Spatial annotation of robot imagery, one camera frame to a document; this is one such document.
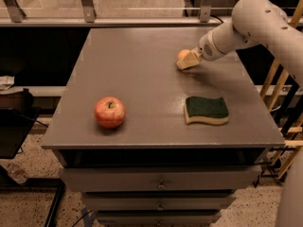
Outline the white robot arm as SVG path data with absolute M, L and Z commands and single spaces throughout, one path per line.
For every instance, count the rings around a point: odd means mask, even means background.
M 269 0 L 240 0 L 231 20 L 207 32 L 194 49 L 181 52 L 177 66 L 184 70 L 256 44 L 264 45 L 303 87 L 303 33 L 291 26 L 285 12 Z M 275 227 L 302 227 L 302 168 L 302 160 L 296 159 L 282 190 Z

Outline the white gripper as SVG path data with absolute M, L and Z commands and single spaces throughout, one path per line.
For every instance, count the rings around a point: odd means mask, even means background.
M 198 51 L 189 50 L 189 53 L 177 61 L 177 67 L 185 70 L 189 67 L 196 66 L 200 63 L 201 58 L 205 61 L 215 61 L 224 56 L 224 53 L 215 44 L 214 31 L 208 31 L 198 42 Z

